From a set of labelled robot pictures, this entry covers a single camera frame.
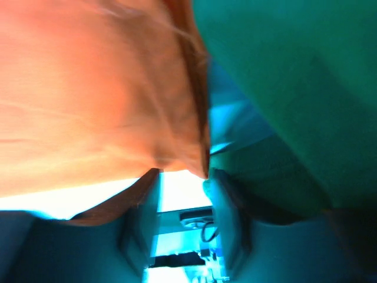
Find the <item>black cable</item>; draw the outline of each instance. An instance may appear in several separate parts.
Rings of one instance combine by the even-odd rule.
[[[212,236],[209,239],[206,239],[206,229],[209,225],[212,225],[212,224],[214,224],[213,221],[207,222],[206,224],[204,224],[203,228],[201,229],[200,237],[203,243],[212,242],[219,235],[219,229],[217,228],[216,231],[213,232]]]

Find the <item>green fabric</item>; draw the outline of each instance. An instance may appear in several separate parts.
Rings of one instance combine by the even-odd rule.
[[[302,163],[255,182],[250,160],[268,160],[250,146],[212,166],[305,215],[326,198],[377,207],[377,1],[194,0],[194,13],[211,56]]]

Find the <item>orange fabric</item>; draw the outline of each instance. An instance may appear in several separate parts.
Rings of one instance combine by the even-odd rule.
[[[205,96],[172,24],[161,0],[1,1],[0,196],[207,177]]]

